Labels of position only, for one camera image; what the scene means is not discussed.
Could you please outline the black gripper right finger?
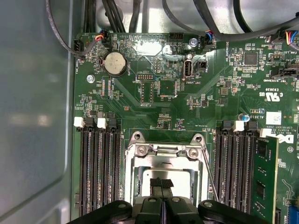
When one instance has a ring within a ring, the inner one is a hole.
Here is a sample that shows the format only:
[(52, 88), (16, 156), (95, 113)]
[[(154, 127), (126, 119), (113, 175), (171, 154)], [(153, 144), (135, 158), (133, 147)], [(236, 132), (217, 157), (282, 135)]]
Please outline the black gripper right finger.
[(166, 212), (172, 224), (267, 224), (257, 216), (244, 213), (214, 200), (204, 200), (194, 206), (184, 198), (166, 200)]

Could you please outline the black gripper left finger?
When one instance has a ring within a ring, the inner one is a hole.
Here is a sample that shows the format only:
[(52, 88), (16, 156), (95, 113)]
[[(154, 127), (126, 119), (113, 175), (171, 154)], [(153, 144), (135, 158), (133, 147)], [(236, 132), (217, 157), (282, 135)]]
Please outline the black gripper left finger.
[(152, 194), (141, 204), (122, 200), (111, 202), (86, 215), (70, 221), (71, 224), (159, 224), (161, 223), (162, 199)]

